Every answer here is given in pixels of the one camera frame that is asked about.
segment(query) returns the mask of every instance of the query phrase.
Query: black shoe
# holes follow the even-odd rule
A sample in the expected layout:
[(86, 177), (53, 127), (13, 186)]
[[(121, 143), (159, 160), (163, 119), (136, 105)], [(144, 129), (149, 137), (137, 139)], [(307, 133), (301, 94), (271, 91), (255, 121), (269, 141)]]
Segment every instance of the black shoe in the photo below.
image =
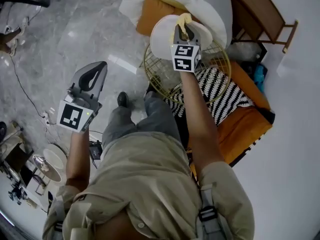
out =
[(151, 78), (150, 83), (148, 88), (146, 89), (145, 95), (147, 95), (148, 92), (155, 92), (157, 93), (158, 91), (156, 90), (156, 88), (154, 88), (154, 86), (156, 87), (160, 87), (161, 86), (161, 78), (158, 75), (155, 75)]
[(124, 91), (119, 93), (117, 101), (119, 107), (129, 107), (129, 97)]

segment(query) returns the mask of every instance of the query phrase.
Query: gold wire basket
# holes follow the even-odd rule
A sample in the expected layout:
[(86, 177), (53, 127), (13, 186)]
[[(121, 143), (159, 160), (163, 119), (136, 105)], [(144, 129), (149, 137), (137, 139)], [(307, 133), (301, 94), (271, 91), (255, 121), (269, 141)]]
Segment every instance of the gold wire basket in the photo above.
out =
[[(213, 41), (213, 43), (201, 53), (201, 61), (198, 63), (194, 73), (197, 75), (200, 71), (210, 68), (211, 71), (207, 75), (207, 78), (208, 80), (214, 79), (212, 85), (220, 85), (220, 79), (223, 78), (222, 86), (224, 86), (224, 88), (207, 102), (207, 104), (210, 104), (227, 90), (231, 78), (231, 66), (225, 50), (216, 41)], [(182, 84), (180, 74), (178, 71), (174, 71), (171, 60), (155, 57), (149, 44), (144, 52), (143, 66), (148, 80), (162, 96), (175, 103), (184, 104), (175, 98), (175, 94), (182, 88)], [(215, 75), (215, 69), (218, 69), (223, 74), (217, 74), (217, 77), (217, 75)]]

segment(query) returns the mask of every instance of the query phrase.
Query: white marker cube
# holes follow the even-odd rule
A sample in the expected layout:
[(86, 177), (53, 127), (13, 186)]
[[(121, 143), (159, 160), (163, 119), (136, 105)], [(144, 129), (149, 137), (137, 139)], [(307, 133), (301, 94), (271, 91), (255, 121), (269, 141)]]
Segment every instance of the white marker cube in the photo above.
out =
[(175, 71), (195, 72), (200, 59), (197, 45), (172, 44), (171, 56)]

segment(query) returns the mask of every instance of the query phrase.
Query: black round object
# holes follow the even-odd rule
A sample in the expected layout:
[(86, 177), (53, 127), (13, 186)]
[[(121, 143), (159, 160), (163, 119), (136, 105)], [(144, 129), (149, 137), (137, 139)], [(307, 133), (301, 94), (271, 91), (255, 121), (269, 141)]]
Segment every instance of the black round object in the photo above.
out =
[(0, 122), (0, 142), (3, 141), (7, 134), (7, 125), (4, 122)]

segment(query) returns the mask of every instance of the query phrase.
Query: beige shirt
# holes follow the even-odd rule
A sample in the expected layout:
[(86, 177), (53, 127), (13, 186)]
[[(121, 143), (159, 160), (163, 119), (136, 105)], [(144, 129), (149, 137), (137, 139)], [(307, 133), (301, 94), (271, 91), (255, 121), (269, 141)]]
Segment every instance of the beige shirt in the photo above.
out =
[[(159, 132), (137, 132), (110, 143), (102, 157), (85, 191), (60, 188), (44, 226), (44, 239), (52, 239), (57, 229), (59, 200), (66, 213), (65, 240), (94, 239), (95, 225), (123, 209), (135, 229), (151, 239), (197, 238), (202, 201), (179, 142)], [(224, 162), (209, 164), (200, 173), (199, 184), (211, 185), (215, 207), (226, 218), (234, 239), (253, 239), (252, 206), (231, 167)]]

